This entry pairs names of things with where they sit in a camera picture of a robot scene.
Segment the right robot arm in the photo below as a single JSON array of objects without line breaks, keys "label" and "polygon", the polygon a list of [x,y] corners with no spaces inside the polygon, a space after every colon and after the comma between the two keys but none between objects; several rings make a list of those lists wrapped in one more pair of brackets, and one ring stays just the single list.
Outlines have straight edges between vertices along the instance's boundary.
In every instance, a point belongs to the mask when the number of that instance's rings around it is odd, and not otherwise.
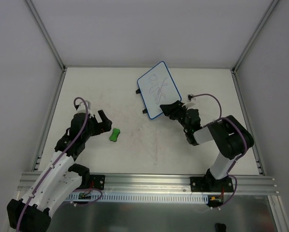
[{"label": "right robot arm", "polygon": [[160,108],[165,116],[182,125],[190,145],[197,146],[214,141],[218,148],[217,158],[206,174],[199,180],[191,178],[191,191],[225,191],[231,180],[228,173],[235,162],[254,145],[252,135],[232,115],[201,126],[198,110],[188,109],[180,101],[162,104]]}]

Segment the green whiteboard eraser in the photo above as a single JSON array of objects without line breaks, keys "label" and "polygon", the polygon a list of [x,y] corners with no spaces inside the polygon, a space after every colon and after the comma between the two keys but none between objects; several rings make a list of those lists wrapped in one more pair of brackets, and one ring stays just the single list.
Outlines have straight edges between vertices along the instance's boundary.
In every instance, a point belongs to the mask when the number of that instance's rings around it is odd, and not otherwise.
[{"label": "green whiteboard eraser", "polygon": [[109,140],[112,142],[117,142],[120,132],[121,132],[120,129],[114,128],[112,134],[109,137]]}]

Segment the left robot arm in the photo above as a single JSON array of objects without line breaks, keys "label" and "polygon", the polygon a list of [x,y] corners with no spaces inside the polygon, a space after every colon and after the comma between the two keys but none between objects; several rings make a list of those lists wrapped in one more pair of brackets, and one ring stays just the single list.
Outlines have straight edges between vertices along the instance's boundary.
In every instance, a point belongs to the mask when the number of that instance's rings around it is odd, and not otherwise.
[{"label": "left robot arm", "polygon": [[18,232],[45,232],[65,199],[77,188],[87,189],[91,182],[89,168],[75,161],[93,136],[111,130],[112,121],[103,110],[95,115],[77,110],[70,127],[58,140],[53,156],[30,189],[7,205],[10,227]]}]

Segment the blue framed whiteboard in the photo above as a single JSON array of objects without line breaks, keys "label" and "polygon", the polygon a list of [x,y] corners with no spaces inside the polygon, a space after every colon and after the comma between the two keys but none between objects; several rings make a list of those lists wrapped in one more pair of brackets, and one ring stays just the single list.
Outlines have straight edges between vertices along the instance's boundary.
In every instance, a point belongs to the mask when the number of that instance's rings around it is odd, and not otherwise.
[{"label": "blue framed whiteboard", "polygon": [[164,61],[160,61],[137,79],[137,93],[141,94],[149,119],[159,117],[162,104],[181,101],[181,94]]}]

